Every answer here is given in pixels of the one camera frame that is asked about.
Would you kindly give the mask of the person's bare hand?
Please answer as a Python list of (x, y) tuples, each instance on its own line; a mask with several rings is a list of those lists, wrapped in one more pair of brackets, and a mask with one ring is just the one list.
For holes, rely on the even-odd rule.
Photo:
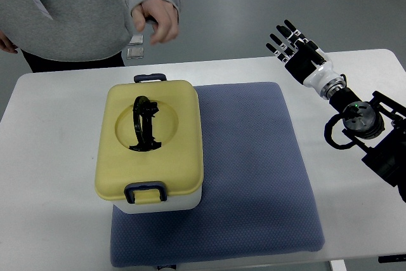
[(145, 0), (131, 10), (131, 16), (138, 32), (143, 32), (147, 20), (154, 20), (151, 45), (167, 43), (176, 39), (179, 34), (178, 10), (168, 1)]

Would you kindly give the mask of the person's other hand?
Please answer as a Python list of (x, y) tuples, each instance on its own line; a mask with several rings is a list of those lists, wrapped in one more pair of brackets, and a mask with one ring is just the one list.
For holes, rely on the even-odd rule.
[(14, 44), (3, 31), (0, 31), (0, 48), (1, 51), (10, 53), (10, 54), (17, 54), (18, 53), (18, 46)]

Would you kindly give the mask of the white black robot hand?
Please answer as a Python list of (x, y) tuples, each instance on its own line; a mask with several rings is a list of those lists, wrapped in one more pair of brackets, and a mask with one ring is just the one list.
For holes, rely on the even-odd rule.
[(276, 26), (280, 36), (270, 34), (268, 50), (280, 60), (290, 75), (307, 88), (328, 100), (346, 87), (345, 77), (336, 73), (331, 59), (290, 21)]

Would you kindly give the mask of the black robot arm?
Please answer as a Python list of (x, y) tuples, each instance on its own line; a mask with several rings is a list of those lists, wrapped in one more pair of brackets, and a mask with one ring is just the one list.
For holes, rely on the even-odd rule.
[(405, 200), (405, 107), (374, 91), (361, 101), (346, 85), (346, 76), (327, 92), (329, 104), (337, 110), (324, 128), (325, 141), (347, 150), (355, 145), (365, 152), (362, 162), (386, 183), (397, 187)]

